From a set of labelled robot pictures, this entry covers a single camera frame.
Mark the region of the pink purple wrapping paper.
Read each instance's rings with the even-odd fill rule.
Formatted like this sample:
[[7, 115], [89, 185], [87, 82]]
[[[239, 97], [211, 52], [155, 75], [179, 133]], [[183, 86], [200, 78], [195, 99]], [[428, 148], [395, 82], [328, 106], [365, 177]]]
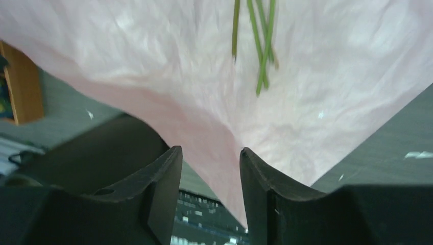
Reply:
[[277, 1], [256, 95], [245, 1], [1, 1], [1, 40], [148, 123], [242, 224], [239, 155], [312, 185], [432, 83], [432, 1]]

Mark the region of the purple flower bouquet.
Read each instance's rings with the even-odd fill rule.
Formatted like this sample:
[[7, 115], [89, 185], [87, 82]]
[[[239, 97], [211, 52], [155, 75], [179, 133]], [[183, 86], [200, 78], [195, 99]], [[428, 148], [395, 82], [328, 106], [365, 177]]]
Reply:
[[259, 61], [259, 72], [256, 85], [256, 96], [260, 96], [261, 90], [269, 88], [267, 65], [271, 63], [279, 68], [276, 52], [272, 46], [273, 29], [275, 23], [276, 1], [269, 1], [269, 11], [265, 15], [263, 1], [247, 1], [250, 15], [250, 23], [255, 41]]

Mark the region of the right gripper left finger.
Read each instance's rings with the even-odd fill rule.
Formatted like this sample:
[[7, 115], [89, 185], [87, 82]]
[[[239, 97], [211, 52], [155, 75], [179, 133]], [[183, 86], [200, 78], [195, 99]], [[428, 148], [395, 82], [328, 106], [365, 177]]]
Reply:
[[182, 158], [173, 146], [94, 195], [1, 187], [1, 244], [170, 244]]

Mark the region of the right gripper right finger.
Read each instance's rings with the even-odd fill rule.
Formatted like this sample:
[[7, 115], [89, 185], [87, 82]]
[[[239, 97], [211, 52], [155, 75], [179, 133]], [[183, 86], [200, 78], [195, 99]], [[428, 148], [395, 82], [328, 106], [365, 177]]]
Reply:
[[359, 184], [324, 193], [239, 157], [251, 244], [432, 244], [432, 186]]

